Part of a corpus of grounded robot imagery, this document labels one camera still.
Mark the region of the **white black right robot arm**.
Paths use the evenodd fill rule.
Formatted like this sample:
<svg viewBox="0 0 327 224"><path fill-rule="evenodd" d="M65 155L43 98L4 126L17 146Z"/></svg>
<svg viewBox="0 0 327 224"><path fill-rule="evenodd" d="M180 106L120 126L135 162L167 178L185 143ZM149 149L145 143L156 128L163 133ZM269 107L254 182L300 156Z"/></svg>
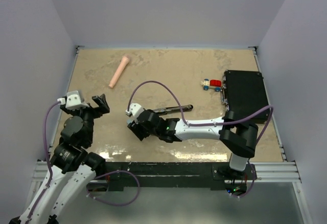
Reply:
<svg viewBox="0 0 327 224"><path fill-rule="evenodd" d="M249 121L237 122L232 111L209 120L164 119L139 104L125 111L131 118L128 128L139 140L155 136L167 143L192 139L221 141L230 151L228 175L238 180L246 173L247 161L254 157L258 126Z"/></svg>

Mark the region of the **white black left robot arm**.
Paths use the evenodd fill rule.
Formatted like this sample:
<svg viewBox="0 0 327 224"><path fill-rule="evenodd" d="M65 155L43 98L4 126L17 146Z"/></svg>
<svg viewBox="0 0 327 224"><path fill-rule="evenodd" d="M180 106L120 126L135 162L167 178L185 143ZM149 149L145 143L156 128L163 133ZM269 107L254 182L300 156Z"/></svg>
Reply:
<svg viewBox="0 0 327 224"><path fill-rule="evenodd" d="M68 92L54 106L70 117L64 122L53 155L46 155L46 176L27 209L11 223L59 223L65 208L94 178L106 173L105 159L87 152L92 145L94 120L110 112L105 94L93 96L97 104L85 102L81 91Z"/></svg>

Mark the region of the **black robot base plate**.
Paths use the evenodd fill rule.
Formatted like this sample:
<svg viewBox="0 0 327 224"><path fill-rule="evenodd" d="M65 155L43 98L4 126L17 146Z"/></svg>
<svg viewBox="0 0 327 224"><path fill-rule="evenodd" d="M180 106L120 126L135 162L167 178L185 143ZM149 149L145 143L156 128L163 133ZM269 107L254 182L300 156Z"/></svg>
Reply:
<svg viewBox="0 0 327 224"><path fill-rule="evenodd" d="M239 173L232 171L228 162L107 162L106 170L113 174L92 180L91 187L109 191L136 187L133 174L143 188L209 188L234 192L233 187L245 191L245 184L257 179L253 164Z"/></svg>

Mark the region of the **black stapler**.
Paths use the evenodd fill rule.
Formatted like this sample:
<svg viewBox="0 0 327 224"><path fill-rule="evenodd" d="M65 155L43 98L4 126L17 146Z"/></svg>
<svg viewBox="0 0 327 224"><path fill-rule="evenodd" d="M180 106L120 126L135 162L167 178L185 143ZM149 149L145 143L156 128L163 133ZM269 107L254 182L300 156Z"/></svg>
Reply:
<svg viewBox="0 0 327 224"><path fill-rule="evenodd" d="M191 104L189 104L189 105L183 105L181 108L182 108L182 111L183 112L187 112L187 111L192 111L193 110L193 106ZM158 114L159 116L173 114L173 113L180 113L181 112L179 106L162 107L162 108L154 109L153 111L156 114Z"/></svg>

